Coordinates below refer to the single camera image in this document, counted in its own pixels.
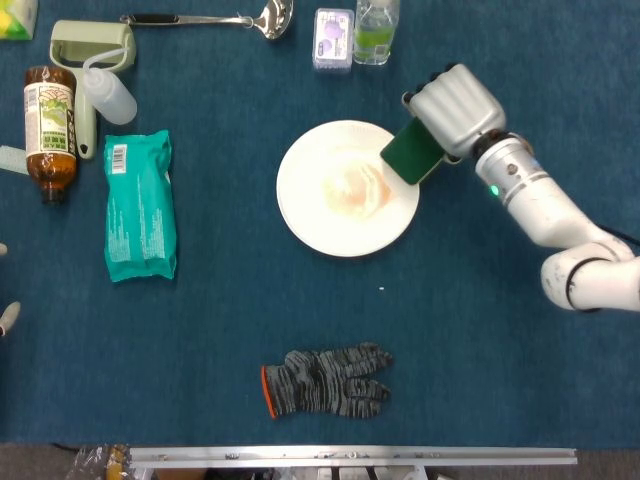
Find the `water bottle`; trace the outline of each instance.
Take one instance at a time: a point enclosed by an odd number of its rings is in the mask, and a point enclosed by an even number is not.
[[[384,65],[400,18],[400,0],[358,0],[353,59]]]

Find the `plastic bag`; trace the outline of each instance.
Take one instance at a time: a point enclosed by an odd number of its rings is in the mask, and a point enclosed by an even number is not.
[[[124,445],[82,448],[65,480],[136,480],[128,458]]]
[[[111,280],[172,279],[177,238],[169,132],[107,135],[104,157],[109,182],[104,254]]]

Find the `brown bottle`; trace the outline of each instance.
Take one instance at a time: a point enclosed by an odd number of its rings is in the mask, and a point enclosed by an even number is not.
[[[44,203],[62,203],[76,176],[76,80],[64,68],[44,66],[27,70],[24,84],[27,170],[42,189]]]

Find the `small box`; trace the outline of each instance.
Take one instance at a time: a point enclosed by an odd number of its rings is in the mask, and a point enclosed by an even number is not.
[[[38,0],[0,0],[0,40],[31,40]]]
[[[321,72],[348,73],[353,53],[353,11],[319,8],[313,32],[313,67]]]

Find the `plastic bottle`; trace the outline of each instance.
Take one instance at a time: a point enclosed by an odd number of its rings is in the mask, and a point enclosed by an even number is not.
[[[84,71],[82,86],[85,96],[105,120],[116,125],[124,125],[133,120],[138,112],[138,104],[115,73],[89,67],[93,63],[125,51],[127,51],[126,48],[119,48],[101,53],[88,58],[82,66]]]
[[[24,83],[27,170],[44,203],[62,203],[76,176],[76,79],[64,68],[44,66],[27,70]]]
[[[358,0],[353,59],[384,65],[400,18],[400,0]]]

